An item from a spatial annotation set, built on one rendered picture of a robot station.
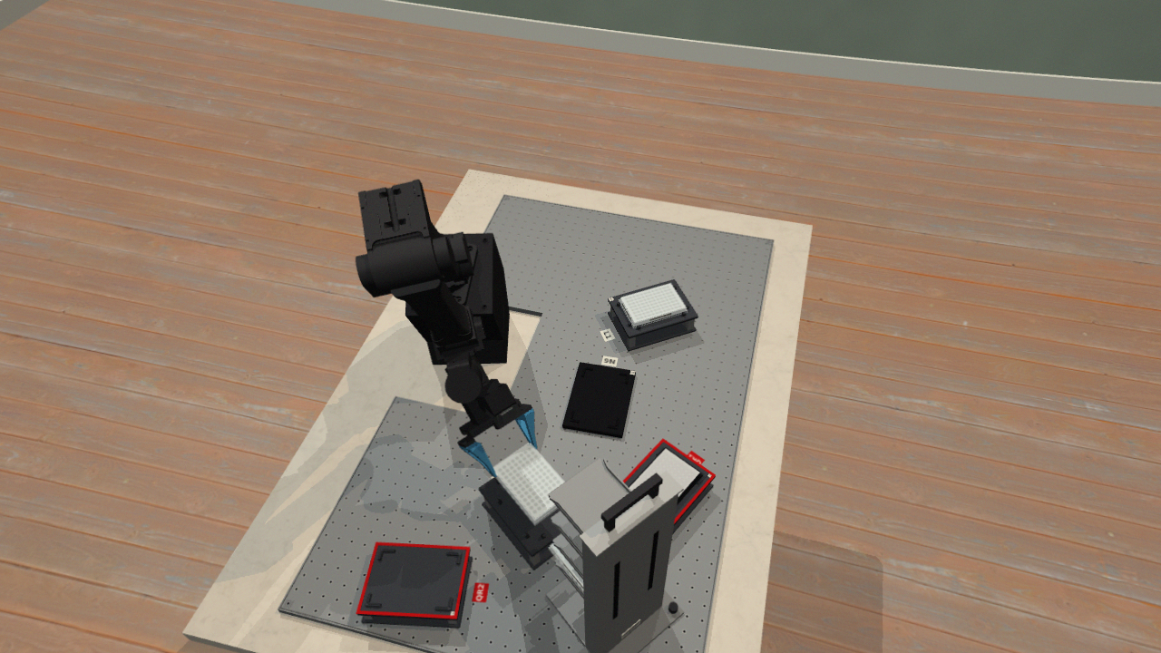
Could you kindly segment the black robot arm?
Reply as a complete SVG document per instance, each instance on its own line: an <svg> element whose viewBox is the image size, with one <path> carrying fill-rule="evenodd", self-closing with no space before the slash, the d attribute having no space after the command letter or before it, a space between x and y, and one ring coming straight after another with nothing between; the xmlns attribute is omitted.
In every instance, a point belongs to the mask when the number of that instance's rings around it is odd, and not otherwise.
<svg viewBox="0 0 1161 653"><path fill-rule="evenodd" d="M482 388L488 375L475 352L484 350L486 333L481 316L466 308L478 249L463 232L438 232L419 179L392 189L359 191L359 203L366 254L356 256L356 273L366 292L373 297L394 294L430 326L437 358L447 366L446 393L473 424L515 419L517 401L507 383L490 379Z"/></svg>

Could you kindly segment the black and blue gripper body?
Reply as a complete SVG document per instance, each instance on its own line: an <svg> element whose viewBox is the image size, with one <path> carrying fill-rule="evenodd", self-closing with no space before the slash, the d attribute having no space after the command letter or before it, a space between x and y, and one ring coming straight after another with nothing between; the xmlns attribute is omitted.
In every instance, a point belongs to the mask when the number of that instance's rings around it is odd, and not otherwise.
<svg viewBox="0 0 1161 653"><path fill-rule="evenodd" d="M520 414L531 412L531 409L533 409L533 406L531 406L531 404L520 404L520 400L519 399L515 399L515 401L517 401L517 404L515 404L517 406L515 419L520 416ZM520 412L520 410L522 410L522 411ZM493 419L490 418L490 419L485 421L483 424L479 424L479 425L473 424L473 422L469 421L467 424L464 424L462 426L459 426L461 433L466 435L466 437L462 438L462 442L457 443L459 446L462 446L462 447L467 449L468 446L470 446L470 443L475 443L476 435L484 433L484 431L486 431L489 429L489 426L496 426L496 429L499 430L499 429L502 429L502 426L505 426L505 425L504 424L498 425L498 424L496 424L496 422ZM469 437L469 435L470 435L470 437Z"/></svg>

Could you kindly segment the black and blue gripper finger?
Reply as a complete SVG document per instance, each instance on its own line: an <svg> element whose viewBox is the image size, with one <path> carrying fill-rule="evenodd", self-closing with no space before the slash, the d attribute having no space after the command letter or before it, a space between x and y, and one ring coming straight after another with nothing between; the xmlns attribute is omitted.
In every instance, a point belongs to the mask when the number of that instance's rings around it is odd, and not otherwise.
<svg viewBox="0 0 1161 653"><path fill-rule="evenodd" d="M479 462L479 464L484 462L483 467L485 468L485 471L488 471L489 473L491 473L491 476L497 478L496 472L493 471L493 465L490 462L490 460L488 458L488 454L486 454L486 451L483 449L483 446L482 446L481 443L477 443L477 442L470 443L470 446L468 446L464 451L469 455L473 455L473 458L475 458L476 462ZM476 455L477 455L477 458L479 460L476 458Z"/></svg>
<svg viewBox="0 0 1161 653"><path fill-rule="evenodd" d="M520 416L515 421L517 424L520 426L520 430L522 430L522 435L525 435L527 442L533 443L533 446L538 449L538 443L534 433L534 410L531 409L531 412L520 414Z"/></svg>

